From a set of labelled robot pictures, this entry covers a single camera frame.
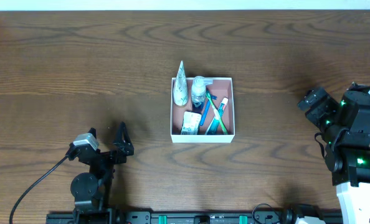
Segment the green white soap box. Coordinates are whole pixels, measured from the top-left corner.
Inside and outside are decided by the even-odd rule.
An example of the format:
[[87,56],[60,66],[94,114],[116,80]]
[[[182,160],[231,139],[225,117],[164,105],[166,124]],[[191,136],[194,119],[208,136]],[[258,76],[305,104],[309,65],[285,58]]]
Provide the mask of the green white soap box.
[[185,111],[183,116],[183,125],[181,128],[181,135],[197,135],[202,115]]

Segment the white cosmetic tube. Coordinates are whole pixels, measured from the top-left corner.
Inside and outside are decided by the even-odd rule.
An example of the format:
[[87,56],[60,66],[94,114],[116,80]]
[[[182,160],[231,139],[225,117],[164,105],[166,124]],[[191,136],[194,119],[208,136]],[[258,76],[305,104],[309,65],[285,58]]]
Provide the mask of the white cosmetic tube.
[[183,61],[180,62],[179,70],[174,82],[173,101],[177,106],[185,106],[188,102],[187,79]]

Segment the white pink-lined cardboard box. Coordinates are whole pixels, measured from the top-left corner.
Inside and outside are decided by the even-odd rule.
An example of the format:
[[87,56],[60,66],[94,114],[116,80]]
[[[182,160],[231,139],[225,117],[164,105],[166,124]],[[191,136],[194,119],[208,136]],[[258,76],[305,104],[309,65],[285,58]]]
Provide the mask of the white pink-lined cardboard box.
[[183,116],[186,111],[192,110],[192,101],[189,98],[184,106],[178,106],[175,102],[171,102],[170,108],[170,135],[173,143],[230,143],[235,137],[235,112],[234,112],[234,96],[231,78],[215,77],[213,84],[206,86],[211,95],[215,96],[213,100],[215,107],[220,107],[220,103],[224,98],[228,99],[224,112],[221,116],[222,122],[227,129],[228,134],[224,134],[220,126],[213,135],[206,134],[208,128],[211,127],[214,118],[212,109],[208,109],[204,124],[198,128],[196,135],[182,135],[181,128],[183,126]]

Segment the teal white toothpaste tube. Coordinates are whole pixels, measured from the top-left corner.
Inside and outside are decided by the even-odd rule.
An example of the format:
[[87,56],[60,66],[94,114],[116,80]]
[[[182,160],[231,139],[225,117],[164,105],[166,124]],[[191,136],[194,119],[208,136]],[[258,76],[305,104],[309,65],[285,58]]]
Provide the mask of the teal white toothpaste tube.
[[[223,112],[225,111],[227,104],[228,104],[228,98],[223,98],[220,105],[219,105],[219,109],[218,109],[218,113],[219,113],[220,117],[222,117]],[[220,127],[220,126],[221,126],[221,124],[220,124],[219,120],[216,120],[214,118],[212,120],[212,122],[210,123],[205,135],[216,135],[218,127]]]

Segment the clear pump bottle blue liquid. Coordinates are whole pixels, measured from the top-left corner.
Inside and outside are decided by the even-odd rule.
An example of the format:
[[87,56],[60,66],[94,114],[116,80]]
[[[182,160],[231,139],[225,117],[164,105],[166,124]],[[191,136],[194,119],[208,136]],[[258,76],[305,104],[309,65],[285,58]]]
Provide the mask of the clear pump bottle blue liquid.
[[206,86],[213,84],[213,79],[196,76],[193,79],[191,87],[192,110],[195,113],[200,113],[204,107],[206,99]]

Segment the blue disposable razor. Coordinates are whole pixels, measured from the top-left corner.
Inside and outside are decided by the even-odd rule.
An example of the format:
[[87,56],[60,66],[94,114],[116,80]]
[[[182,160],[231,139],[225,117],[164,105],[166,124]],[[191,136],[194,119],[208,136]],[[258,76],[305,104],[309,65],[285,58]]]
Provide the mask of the blue disposable razor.
[[205,107],[204,107],[204,111],[203,111],[202,116],[201,116],[200,123],[199,123],[200,126],[204,125],[204,122],[206,120],[210,105],[211,105],[211,102],[209,100],[207,100],[206,104],[205,104]]

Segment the white green toothbrush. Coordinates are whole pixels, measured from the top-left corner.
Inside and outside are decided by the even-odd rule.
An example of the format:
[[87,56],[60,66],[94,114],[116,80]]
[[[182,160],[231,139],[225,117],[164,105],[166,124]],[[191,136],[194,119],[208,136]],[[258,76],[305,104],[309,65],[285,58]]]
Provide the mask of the white green toothbrush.
[[224,125],[224,123],[222,122],[222,118],[221,118],[221,115],[219,114],[219,111],[218,109],[215,107],[214,103],[212,102],[212,98],[211,98],[211,94],[209,93],[209,91],[207,90],[206,91],[206,97],[207,99],[209,100],[210,104],[211,104],[211,107],[212,107],[212,110],[214,112],[214,117],[216,120],[218,120],[218,122],[220,123],[220,126],[222,128],[222,131],[225,135],[228,135],[228,132],[227,132],[227,129]]

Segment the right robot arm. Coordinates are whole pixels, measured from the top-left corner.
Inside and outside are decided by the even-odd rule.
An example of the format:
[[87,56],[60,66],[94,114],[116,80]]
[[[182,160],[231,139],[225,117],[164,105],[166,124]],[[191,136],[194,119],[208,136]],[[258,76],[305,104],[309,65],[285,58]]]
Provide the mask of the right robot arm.
[[319,131],[343,223],[370,223],[370,85],[353,82],[336,101],[322,87],[297,104]]

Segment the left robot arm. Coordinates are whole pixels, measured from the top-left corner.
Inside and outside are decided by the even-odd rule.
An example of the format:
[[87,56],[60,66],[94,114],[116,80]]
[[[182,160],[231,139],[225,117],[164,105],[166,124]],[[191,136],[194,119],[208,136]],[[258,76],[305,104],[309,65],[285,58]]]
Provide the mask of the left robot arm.
[[120,217],[109,206],[109,194],[115,173],[115,165],[124,164],[134,154],[126,124],[120,123],[113,140],[112,151],[102,152],[98,147],[96,129],[78,135],[70,143],[66,153],[68,160],[78,159],[88,165],[89,171],[76,176],[70,191],[75,199],[73,223],[116,223]]

